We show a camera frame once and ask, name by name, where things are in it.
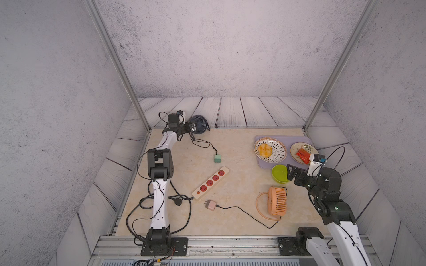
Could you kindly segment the dark grey desk fan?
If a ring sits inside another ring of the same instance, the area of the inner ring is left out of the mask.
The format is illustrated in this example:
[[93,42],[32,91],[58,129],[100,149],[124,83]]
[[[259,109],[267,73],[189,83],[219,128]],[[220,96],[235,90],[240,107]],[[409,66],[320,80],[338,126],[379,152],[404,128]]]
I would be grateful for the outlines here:
[[205,117],[202,115],[192,116],[189,120],[191,125],[191,131],[193,134],[203,134],[204,132],[210,131],[210,126]]

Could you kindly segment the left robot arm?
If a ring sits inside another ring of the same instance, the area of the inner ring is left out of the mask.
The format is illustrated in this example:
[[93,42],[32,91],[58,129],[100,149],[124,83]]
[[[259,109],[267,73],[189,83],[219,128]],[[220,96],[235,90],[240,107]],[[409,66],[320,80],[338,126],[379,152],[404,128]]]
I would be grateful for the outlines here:
[[153,185],[153,217],[146,235],[146,245],[151,250],[168,250],[172,239],[167,212],[168,188],[174,175],[172,147],[179,137],[191,132],[184,111],[168,115],[168,121],[157,147],[149,149],[147,155],[148,176]]

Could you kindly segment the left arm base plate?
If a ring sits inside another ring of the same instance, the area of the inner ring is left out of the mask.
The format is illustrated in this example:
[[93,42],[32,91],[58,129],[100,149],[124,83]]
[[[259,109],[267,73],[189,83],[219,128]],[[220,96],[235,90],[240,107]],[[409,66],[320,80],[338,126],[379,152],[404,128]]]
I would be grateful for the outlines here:
[[153,239],[142,247],[142,257],[185,257],[187,255],[188,238],[173,237],[170,239]]

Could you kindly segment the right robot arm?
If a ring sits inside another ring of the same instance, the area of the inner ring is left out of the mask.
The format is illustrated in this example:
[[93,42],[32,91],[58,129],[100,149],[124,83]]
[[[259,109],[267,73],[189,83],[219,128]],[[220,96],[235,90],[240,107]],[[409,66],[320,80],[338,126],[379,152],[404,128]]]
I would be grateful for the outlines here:
[[[335,242],[345,266],[370,266],[371,262],[360,239],[355,216],[350,206],[340,199],[341,175],[321,167],[317,175],[287,165],[287,179],[307,189],[308,198],[321,216]],[[323,234],[316,227],[300,227],[294,238],[294,250],[310,255],[319,266],[338,266]]]

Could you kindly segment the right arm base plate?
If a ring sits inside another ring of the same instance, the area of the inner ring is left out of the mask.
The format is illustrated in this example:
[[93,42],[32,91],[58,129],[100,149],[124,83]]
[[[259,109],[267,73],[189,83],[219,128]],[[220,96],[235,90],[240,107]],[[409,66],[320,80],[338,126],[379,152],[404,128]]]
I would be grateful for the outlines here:
[[309,256],[310,254],[296,237],[278,237],[278,248],[281,256]]

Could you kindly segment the white red power strip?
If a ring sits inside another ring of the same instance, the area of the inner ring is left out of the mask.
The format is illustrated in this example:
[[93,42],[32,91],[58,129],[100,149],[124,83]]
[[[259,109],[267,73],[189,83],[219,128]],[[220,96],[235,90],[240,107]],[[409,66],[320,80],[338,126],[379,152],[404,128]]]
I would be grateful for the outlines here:
[[195,200],[203,197],[207,192],[213,189],[228,173],[230,170],[224,166],[212,176],[210,176],[207,180],[205,180],[200,186],[198,186],[192,193],[192,196]]

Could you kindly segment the green USB power adapter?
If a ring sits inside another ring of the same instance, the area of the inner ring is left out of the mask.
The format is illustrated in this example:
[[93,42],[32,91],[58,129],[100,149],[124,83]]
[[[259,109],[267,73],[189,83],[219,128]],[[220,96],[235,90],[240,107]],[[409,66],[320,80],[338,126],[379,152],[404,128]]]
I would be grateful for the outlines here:
[[214,163],[221,163],[221,155],[219,154],[214,155]]

